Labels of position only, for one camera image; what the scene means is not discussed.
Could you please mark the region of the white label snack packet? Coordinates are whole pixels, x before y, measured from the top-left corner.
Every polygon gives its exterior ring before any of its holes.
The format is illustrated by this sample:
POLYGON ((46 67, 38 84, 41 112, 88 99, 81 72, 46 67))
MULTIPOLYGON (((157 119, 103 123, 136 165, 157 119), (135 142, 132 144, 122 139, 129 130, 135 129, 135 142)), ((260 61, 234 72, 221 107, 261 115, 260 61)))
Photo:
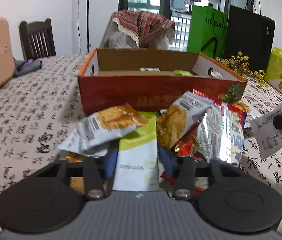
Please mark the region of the white label snack packet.
POLYGON ((273 125, 273 119, 282 115, 282 102, 270 113, 250 121, 250 127, 259 146, 260 159, 264 160, 282 148, 282 131, 273 125))

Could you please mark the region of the green white protein bar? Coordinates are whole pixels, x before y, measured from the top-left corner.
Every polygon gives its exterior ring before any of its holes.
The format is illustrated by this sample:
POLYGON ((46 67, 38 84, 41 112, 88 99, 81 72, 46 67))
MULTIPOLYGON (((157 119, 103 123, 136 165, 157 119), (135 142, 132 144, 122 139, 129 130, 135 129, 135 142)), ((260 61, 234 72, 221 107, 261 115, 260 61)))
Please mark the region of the green white protein bar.
POLYGON ((192 72, 186 71, 186 70, 174 70, 173 74, 174 74, 174 76, 187 76, 187 77, 193 76, 192 72))
POLYGON ((143 112, 148 123, 121 138, 112 189, 148 192, 159 190, 156 112, 143 112))

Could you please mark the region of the red candy wrapper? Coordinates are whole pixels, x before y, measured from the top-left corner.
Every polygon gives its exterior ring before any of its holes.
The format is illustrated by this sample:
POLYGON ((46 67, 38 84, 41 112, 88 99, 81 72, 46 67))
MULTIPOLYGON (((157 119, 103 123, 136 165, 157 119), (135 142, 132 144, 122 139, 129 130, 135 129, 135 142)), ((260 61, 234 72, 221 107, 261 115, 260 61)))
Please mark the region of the red candy wrapper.
MULTIPOLYGON (((206 157, 198 151, 199 143, 196 139, 197 131, 193 129, 186 134, 172 149, 169 149, 178 160, 178 174, 183 165, 184 158, 192 157, 196 162, 206 163, 206 157)), ((177 177, 167 177, 165 171, 161 174, 161 178, 171 184, 176 183, 177 177)))

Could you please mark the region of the white orange cracker packet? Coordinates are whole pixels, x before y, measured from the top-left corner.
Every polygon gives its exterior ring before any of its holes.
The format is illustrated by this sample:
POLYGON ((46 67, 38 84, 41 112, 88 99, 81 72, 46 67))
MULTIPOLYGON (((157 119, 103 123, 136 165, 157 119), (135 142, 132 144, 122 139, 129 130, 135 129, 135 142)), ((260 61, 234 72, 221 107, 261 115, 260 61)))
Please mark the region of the white orange cracker packet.
POLYGON ((123 138, 137 128, 146 126, 148 122, 142 113, 128 103, 93 113, 77 124, 80 152, 99 152, 107 148, 109 142, 123 138))

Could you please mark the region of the gold orange snack packet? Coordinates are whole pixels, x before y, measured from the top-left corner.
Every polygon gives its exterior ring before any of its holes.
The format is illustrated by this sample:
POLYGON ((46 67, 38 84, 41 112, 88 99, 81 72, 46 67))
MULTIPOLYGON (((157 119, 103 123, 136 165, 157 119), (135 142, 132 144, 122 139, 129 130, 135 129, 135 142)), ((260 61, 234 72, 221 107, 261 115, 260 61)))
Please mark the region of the gold orange snack packet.
MULTIPOLYGON (((85 157, 76 153, 68 153, 66 158, 69 163, 80 163, 85 157)), ((84 179, 82 177, 71 177, 70 187, 81 194, 85 193, 84 179)))

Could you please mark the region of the red white snack packet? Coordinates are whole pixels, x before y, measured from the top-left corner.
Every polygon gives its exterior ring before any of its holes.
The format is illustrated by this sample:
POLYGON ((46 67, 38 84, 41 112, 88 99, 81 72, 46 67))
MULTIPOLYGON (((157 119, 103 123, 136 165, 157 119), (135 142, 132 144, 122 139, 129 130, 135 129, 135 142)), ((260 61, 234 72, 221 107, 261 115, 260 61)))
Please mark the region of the red white snack packet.
POLYGON ((244 148, 244 126, 250 108, 238 101, 227 105, 229 110, 230 163, 238 167, 244 148))

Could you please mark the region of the silver white snack packet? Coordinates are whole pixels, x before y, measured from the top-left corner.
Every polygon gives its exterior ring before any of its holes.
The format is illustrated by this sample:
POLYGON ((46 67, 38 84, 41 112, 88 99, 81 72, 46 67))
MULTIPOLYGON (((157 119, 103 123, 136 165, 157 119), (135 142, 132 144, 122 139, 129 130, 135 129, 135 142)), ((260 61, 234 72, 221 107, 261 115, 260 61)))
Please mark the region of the silver white snack packet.
POLYGON ((231 162, 228 114, 225 105, 212 105, 207 109, 197 127, 198 152, 208 163, 212 159, 231 162))

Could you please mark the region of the yellow dried flower branch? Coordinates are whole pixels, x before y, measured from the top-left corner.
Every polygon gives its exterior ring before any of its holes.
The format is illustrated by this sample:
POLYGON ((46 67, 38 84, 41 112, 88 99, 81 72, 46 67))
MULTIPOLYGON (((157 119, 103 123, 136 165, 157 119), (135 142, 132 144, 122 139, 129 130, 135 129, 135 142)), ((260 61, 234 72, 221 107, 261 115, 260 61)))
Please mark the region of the yellow dried flower branch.
POLYGON ((232 55, 228 59, 215 58, 216 61, 233 70, 242 77, 252 77, 260 87, 268 87, 268 83, 264 80, 266 72, 261 70, 251 70, 249 57, 241 51, 236 56, 232 55))

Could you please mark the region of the red orange cardboard box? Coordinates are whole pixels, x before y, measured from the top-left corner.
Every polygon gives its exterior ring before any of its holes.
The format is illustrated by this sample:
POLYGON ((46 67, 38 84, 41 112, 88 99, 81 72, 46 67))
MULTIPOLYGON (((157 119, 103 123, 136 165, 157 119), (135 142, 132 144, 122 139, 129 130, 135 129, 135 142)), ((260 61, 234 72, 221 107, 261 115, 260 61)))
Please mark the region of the red orange cardboard box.
POLYGON ((125 103, 137 111, 160 111, 193 90, 214 96, 233 91, 240 99, 247 85, 206 55, 155 49, 95 49, 80 69, 78 83, 86 115, 125 103), (174 70, 193 76, 174 76, 174 70))

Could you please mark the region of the black paper bag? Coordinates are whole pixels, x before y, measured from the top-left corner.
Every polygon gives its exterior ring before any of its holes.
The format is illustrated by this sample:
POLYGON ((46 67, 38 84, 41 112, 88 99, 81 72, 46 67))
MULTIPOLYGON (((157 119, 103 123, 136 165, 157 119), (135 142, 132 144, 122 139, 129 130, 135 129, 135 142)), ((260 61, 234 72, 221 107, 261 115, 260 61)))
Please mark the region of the black paper bag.
POLYGON ((231 6, 223 58, 242 52, 249 58, 249 69, 266 70, 272 50, 276 22, 248 10, 231 6))

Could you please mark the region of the studio light on stand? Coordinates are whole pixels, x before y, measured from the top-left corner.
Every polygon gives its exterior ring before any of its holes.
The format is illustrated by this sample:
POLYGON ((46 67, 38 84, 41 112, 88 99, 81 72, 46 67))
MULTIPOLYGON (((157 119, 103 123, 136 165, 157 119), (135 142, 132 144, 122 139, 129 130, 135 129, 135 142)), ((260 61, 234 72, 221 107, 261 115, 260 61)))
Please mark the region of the studio light on stand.
POLYGON ((87 31, 87 51, 90 52, 90 41, 89 41, 89 4, 91 0, 86 0, 86 31, 87 31))

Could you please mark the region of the green mucun paper bag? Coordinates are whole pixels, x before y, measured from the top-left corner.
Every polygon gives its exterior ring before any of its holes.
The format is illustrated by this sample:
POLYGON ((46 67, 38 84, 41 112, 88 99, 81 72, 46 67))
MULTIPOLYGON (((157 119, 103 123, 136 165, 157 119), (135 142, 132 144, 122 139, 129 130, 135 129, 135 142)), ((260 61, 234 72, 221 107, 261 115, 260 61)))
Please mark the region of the green mucun paper bag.
POLYGON ((193 6, 187 52, 211 58, 223 55, 228 15, 209 6, 193 6))

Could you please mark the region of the purple grey pouch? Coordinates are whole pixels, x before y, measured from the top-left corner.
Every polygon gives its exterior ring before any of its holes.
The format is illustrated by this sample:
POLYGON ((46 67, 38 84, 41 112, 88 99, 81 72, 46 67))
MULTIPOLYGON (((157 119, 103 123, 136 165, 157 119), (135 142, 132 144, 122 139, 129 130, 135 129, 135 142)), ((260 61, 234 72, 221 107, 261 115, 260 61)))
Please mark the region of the purple grey pouch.
POLYGON ((40 60, 29 59, 26 61, 22 61, 14 59, 14 64, 14 78, 27 75, 42 68, 42 62, 40 60))

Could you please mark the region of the chair with patterned red blanket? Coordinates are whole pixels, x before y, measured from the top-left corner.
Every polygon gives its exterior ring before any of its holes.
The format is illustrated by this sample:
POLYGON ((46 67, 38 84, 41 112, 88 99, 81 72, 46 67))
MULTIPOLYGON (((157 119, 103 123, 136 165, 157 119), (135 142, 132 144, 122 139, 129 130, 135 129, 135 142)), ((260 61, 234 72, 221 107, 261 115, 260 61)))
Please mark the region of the chair with patterned red blanket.
POLYGON ((167 50, 173 43, 175 23, 148 11, 116 11, 111 15, 100 48, 167 50))

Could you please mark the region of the dark wooden chair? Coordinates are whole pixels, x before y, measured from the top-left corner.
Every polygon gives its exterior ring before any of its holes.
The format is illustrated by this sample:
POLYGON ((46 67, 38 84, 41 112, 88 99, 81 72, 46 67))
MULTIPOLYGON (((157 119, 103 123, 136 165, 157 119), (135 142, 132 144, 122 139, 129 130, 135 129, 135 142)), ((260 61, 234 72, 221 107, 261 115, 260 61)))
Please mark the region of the dark wooden chair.
POLYGON ((56 55, 51 19, 30 23, 22 21, 18 29, 23 56, 26 60, 56 55))

